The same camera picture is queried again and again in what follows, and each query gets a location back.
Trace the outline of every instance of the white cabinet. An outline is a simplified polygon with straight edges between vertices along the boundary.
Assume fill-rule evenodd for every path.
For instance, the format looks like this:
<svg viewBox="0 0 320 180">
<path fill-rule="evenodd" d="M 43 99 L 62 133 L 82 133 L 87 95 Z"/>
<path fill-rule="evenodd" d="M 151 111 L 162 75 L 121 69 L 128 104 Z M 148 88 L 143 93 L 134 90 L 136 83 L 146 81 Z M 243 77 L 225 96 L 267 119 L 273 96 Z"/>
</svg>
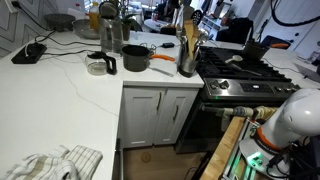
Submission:
<svg viewBox="0 0 320 180">
<path fill-rule="evenodd" d="M 154 144 L 174 144 L 189 114 L 198 89 L 168 89 L 163 101 Z"/>
<path fill-rule="evenodd" d="M 124 148 L 173 144 L 198 89 L 125 87 L 121 102 Z"/>
</svg>

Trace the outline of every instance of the wooden floor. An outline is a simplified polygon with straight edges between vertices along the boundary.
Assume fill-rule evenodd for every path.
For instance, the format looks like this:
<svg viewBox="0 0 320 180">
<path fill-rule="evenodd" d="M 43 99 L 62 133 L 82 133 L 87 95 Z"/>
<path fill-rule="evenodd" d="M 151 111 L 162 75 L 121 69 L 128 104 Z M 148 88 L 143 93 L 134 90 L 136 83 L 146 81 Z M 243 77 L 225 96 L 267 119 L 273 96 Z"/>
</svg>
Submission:
<svg viewBox="0 0 320 180">
<path fill-rule="evenodd" d="M 205 153 L 177 155 L 172 146 L 124 150 L 126 180 L 184 180 L 198 167 Z M 191 179 L 195 168 L 186 179 Z"/>
</svg>

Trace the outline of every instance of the cabinet handle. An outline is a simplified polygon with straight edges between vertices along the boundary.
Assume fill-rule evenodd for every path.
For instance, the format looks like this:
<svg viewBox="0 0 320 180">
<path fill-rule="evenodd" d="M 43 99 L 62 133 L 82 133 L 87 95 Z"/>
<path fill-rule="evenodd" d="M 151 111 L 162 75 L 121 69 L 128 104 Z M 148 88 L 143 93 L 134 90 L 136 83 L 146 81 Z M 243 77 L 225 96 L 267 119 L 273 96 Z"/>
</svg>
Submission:
<svg viewBox="0 0 320 180">
<path fill-rule="evenodd" d="M 173 116 L 173 121 L 176 121 L 176 118 L 177 118 L 177 115 L 178 115 L 178 111 L 179 111 L 179 106 L 177 105 L 176 106 L 176 113 L 174 114 L 174 116 Z"/>
<path fill-rule="evenodd" d="M 160 108 L 161 98 L 162 98 L 162 93 L 160 92 L 159 101 L 158 101 L 158 106 L 157 106 L 157 111 L 159 111 L 159 108 Z"/>
</svg>

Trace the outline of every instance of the gas stove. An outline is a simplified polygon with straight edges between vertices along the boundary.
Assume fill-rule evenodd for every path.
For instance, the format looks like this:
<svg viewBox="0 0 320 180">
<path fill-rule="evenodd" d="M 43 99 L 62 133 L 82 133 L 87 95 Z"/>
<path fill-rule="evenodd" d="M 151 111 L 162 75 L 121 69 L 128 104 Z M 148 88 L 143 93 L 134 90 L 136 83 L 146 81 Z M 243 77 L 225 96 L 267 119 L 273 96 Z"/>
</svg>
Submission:
<svg viewBox="0 0 320 180">
<path fill-rule="evenodd" d="M 205 98 L 211 100 L 264 100 L 285 101 L 300 89 L 279 71 L 263 61 L 251 60 L 241 50 L 201 47 L 203 55 L 197 72 L 205 82 Z M 260 75 L 240 71 L 225 63 L 233 55 L 240 55 L 242 61 L 231 63 Z"/>
</svg>

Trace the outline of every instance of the dish towel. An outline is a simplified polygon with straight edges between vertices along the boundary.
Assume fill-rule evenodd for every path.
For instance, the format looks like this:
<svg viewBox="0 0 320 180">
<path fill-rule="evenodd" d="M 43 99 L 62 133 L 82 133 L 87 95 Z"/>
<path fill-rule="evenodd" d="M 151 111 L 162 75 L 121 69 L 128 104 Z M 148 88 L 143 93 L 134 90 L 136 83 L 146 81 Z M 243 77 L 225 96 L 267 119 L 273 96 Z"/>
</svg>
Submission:
<svg viewBox="0 0 320 180">
<path fill-rule="evenodd" d="M 254 108 L 253 119 L 268 120 L 277 110 L 278 108 L 276 107 L 258 106 Z"/>
<path fill-rule="evenodd" d="M 221 131 L 225 132 L 230 124 L 230 116 L 252 117 L 253 109 L 249 107 L 238 106 L 235 108 L 223 108 L 221 115 Z"/>
<path fill-rule="evenodd" d="M 68 152 L 69 150 L 64 146 L 59 146 L 51 151 L 49 156 L 43 154 L 31 155 L 15 165 L 3 179 L 91 179 L 102 159 L 102 153 L 83 146 L 76 146 L 70 153 Z"/>
</svg>

